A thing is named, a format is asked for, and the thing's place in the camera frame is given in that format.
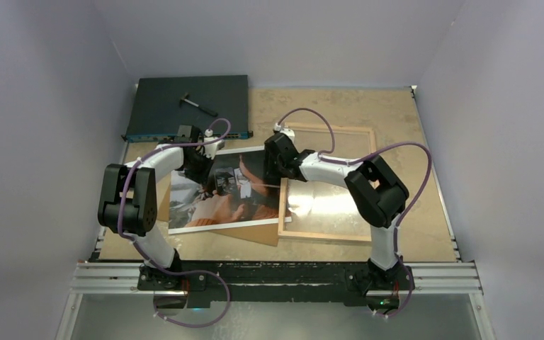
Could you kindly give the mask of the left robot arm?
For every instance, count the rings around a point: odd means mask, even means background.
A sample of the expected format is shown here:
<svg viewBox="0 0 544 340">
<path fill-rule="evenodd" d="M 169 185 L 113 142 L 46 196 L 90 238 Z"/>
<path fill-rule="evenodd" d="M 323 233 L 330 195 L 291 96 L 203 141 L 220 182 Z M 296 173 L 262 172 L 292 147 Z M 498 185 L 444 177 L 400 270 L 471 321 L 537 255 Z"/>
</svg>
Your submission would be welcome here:
<svg viewBox="0 0 544 340">
<path fill-rule="evenodd" d="M 97 218 L 129 241 L 144 259 L 143 276 L 164 289 L 180 286 L 183 271 L 177 250 L 167 244 L 156 227 L 157 184 L 172 171 L 182 171 L 193 181 L 205 181 L 224 138 L 212 129 L 183 125 L 175 137 L 126 164 L 109 164 L 103 174 Z"/>
</svg>

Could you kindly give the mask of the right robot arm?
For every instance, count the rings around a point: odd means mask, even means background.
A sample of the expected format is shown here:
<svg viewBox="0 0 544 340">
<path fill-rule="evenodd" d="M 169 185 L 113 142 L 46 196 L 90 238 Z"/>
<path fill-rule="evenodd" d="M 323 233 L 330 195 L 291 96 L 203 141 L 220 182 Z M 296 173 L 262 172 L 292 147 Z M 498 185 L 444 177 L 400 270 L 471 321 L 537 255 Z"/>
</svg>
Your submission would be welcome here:
<svg viewBox="0 0 544 340">
<path fill-rule="evenodd" d="M 370 225 L 370 281 L 378 288 L 394 283 L 402 260 L 397 224 L 406 210 L 409 190 L 380 156 L 385 150 L 360 159 L 324 157 L 311 149 L 299 152 L 293 137 L 282 131 L 264 142 L 264 151 L 267 176 L 328 183 L 349 191 L 360 216 Z"/>
</svg>

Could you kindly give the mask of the printed photo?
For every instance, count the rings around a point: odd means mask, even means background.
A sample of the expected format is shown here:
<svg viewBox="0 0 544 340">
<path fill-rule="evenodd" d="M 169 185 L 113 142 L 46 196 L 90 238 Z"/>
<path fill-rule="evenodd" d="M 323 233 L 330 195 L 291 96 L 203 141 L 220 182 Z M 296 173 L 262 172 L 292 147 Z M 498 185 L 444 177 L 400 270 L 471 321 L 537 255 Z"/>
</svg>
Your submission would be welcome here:
<svg viewBox="0 0 544 340">
<path fill-rule="evenodd" d="M 291 222 L 285 209 L 286 185 L 265 175 L 264 147 L 222 150 L 205 179 L 172 171 L 168 199 L 168 234 L 217 232 Z"/>
</svg>

